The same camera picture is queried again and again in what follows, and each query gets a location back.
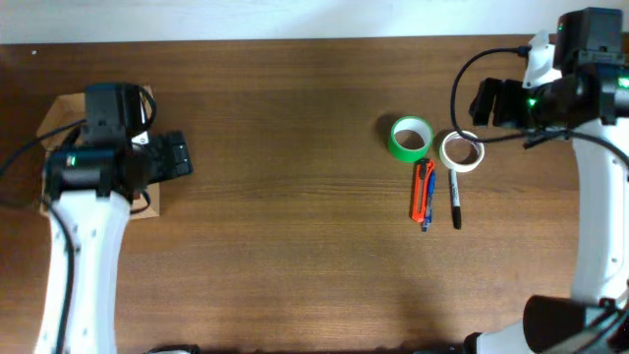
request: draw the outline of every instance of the orange utility knife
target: orange utility knife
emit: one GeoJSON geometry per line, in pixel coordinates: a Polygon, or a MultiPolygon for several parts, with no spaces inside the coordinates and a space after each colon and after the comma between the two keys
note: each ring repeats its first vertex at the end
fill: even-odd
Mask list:
{"type": "Polygon", "coordinates": [[[429,158],[420,159],[415,166],[415,181],[413,183],[413,200],[411,218],[416,222],[424,222],[426,218],[428,180],[434,170],[434,161],[429,158]]]}

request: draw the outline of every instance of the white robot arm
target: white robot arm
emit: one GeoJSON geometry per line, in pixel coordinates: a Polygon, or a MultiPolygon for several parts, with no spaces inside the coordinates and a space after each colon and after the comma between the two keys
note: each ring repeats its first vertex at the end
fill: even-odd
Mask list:
{"type": "Polygon", "coordinates": [[[48,288],[35,353],[116,353],[118,256],[134,195],[193,172],[181,132],[147,138],[156,104],[142,87],[86,89],[86,124],[50,152],[44,203],[51,230],[48,288]],[[144,119],[143,99],[151,108],[144,119]],[[78,136],[83,144],[75,147],[78,136]],[[145,145],[133,142],[143,135],[145,145]]]}
{"type": "MultiPolygon", "coordinates": [[[[523,89],[536,94],[531,100],[533,104],[552,97],[551,104],[539,108],[551,111],[550,114],[544,116],[539,111],[534,112],[538,122],[555,123],[565,120],[565,115],[575,109],[586,111],[584,116],[577,118],[578,123],[573,124],[573,131],[611,143],[626,157],[629,154],[629,119],[623,118],[625,115],[622,114],[628,112],[629,91],[623,85],[624,56],[619,50],[607,53],[607,49],[613,47],[607,47],[608,43],[619,42],[617,34],[621,33],[621,21],[621,13],[606,9],[591,8],[564,15],[558,24],[558,42],[562,43],[557,49],[560,57],[555,57],[556,50],[549,43],[547,33],[539,33],[530,42],[523,89]],[[587,103],[579,106],[570,100],[577,101],[580,93],[571,91],[570,86],[555,86],[546,92],[536,90],[560,81],[562,73],[553,69],[560,65],[566,74],[573,76],[569,80],[574,80],[575,71],[582,70],[576,77],[585,79],[585,83],[573,88],[590,90],[589,93],[598,91],[598,97],[589,97],[587,103]],[[553,111],[561,104],[565,105],[565,110],[553,111]],[[591,106],[597,106],[599,111],[588,111],[593,108],[591,106]]],[[[629,166],[618,153],[592,141],[575,139],[573,148],[579,168],[580,233],[571,299],[563,301],[534,296],[527,304],[523,321],[502,331],[469,336],[466,340],[468,352],[611,352],[604,341],[627,319],[629,166]]]]}
{"type": "Polygon", "coordinates": [[[61,337],[67,338],[62,345],[68,349],[82,353],[115,353],[118,255],[129,221],[129,202],[116,192],[100,198],[95,191],[71,191],[64,192],[51,207],[61,220],[50,217],[49,281],[34,352],[53,352],[59,344],[57,339],[61,329],[65,330],[61,337]],[[67,252],[59,221],[68,227],[74,252],[67,252]],[[68,257],[74,257],[72,269],[68,269],[68,257]],[[71,277],[74,284],[67,319],[60,325],[68,271],[74,274],[71,277]]]}

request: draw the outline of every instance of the white tape roll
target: white tape roll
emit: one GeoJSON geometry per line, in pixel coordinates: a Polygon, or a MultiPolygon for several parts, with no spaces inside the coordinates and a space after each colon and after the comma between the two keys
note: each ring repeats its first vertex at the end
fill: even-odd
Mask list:
{"type": "MultiPolygon", "coordinates": [[[[463,133],[471,135],[474,138],[477,137],[470,132],[463,131],[463,133]]],[[[445,167],[449,169],[455,170],[457,172],[470,172],[475,169],[479,165],[479,163],[481,163],[481,161],[483,161],[483,158],[485,157],[485,146],[482,143],[474,143],[466,140],[466,142],[471,144],[472,147],[474,147],[474,149],[476,150],[477,159],[476,161],[468,164],[456,163],[450,158],[450,156],[448,156],[447,152],[445,151],[445,146],[448,144],[448,142],[452,142],[457,139],[463,139],[459,135],[459,133],[452,132],[448,134],[443,140],[443,143],[441,143],[441,148],[439,149],[439,157],[441,157],[441,162],[443,162],[445,167]]]]}

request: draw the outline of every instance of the wooden table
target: wooden table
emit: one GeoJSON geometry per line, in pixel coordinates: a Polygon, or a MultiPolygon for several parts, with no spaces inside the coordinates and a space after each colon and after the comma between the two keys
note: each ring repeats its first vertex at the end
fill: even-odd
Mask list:
{"type": "MultiPolygon", "coordinates": [[[[437,162],[429,233],[409,218],[412,165],[386,122],[451,129],[452,81],[477,52],[527,36],[0,46],[0,160],[30,139],[55,95],[99,82],[150,84],[155,132],[185,132],[192,176],[162,185],[162,216],[129,224],[116,298],[121,353],[168,343],[264,350],[459,342],[516,321],[532,294],[566,296],[576,262],[572,147],[490,145],[460,175],[452,227],[437,162]]],[[[515,55],[463,79],[520,79],[515,55]]],[[[507,133],[498,129],[481,134],[507,133]]],[[[438,158],[437,145],[429,157],[438,158]]],[[[42,149],[5,176],[31,203],[42,149]]],[[[0,208],[0,351],[30,352],[49,260],[47,221],[0,208]]]]}

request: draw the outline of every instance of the green tape roll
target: green tape roll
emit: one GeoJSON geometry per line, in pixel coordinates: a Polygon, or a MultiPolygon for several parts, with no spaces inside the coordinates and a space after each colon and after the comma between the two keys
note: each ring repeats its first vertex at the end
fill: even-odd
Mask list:
{"type": "Polygon", "coordinates": [[[389,135],[389,151],[402,162],[415,162],[426,155],[432,144],[432,127],[430,124],[420,117],[406,116],[398,119],[393,128],[391,128],[391,134],[389,135]],[[405,148],[402,147],[397,140],[395,140],[395,134],[402,131],[413,131],[422,137],[424,140],[424,146],[420,148],[405,148]]]}

